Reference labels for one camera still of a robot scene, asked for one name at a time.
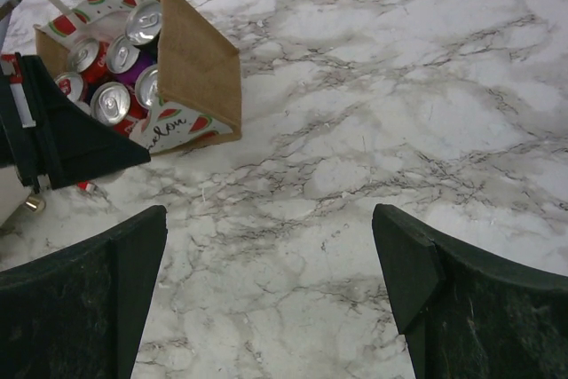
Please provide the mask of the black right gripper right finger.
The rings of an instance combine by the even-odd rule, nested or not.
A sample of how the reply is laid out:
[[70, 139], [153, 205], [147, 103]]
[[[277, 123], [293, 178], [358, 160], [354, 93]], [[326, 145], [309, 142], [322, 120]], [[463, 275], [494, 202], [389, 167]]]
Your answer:
[[567, 279], [375, 206], [376, 251], [417, 378], [565, 378]]

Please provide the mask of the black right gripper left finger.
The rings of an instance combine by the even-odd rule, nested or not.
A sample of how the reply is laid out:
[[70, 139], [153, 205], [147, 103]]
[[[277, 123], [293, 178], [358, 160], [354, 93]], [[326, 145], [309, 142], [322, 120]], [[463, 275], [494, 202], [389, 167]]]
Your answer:
[[167, 240], [152, 206], [1, 273], [3, 378], [129, 378]]

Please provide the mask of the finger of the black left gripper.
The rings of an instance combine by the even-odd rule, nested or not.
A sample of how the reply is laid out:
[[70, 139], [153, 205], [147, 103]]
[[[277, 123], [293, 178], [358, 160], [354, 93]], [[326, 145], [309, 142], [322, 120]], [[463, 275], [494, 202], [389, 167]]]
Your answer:
[[36, 55], [1, 56], [1, 167], [60, 189], [151, 160], [147, 149], [72, 103]]

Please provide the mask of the purple fanta can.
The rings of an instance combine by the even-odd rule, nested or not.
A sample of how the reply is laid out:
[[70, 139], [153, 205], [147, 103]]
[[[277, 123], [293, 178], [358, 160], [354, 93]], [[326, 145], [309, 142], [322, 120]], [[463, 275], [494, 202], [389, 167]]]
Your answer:
[[139, 75], [156, 63], [154, 57], [132, 45], [125, 36], [117, 36], [106, 52], [106, 67], [119, 83], [133, 86]]
[[145, 68], [137, 78], [134, 87], [136, 101], [146, 110], [159, 98], [158, 95], [158, 65]]

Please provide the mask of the black schweppes can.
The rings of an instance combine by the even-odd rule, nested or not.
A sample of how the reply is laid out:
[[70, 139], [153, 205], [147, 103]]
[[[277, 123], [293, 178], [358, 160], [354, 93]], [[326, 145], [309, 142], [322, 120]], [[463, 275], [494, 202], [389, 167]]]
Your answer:
[[161, 30], [162, 6], [157, 1], [147, 0], [130, 12], [124, 35], [133, 46], [156, 58]]

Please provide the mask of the watermelon print canvas bag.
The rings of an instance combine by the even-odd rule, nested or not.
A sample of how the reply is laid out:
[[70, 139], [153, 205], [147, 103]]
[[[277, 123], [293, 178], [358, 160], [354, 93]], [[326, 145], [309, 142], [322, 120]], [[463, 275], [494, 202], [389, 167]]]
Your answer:
[[82, 0], [76, 7], [48, 1], [70, 24], [35, 26], [36, 52], [53, 76], [69, 69], [67, 56], [82, 38], [111, 41], [142, 3], [159, 5], [157, 100], [130, 134], [151, 154], [241, 138], [239, 51], [186, 0]]

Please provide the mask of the purple fanta can front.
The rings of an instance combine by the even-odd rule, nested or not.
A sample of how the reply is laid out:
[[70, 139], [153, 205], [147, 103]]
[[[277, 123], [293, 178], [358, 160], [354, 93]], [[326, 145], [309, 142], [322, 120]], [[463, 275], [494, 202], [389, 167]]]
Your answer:
[[158, 95], [158, 65], [145, 68], [137, 78], [134, 87], [136, 101], [146, 110], [159, 98]]

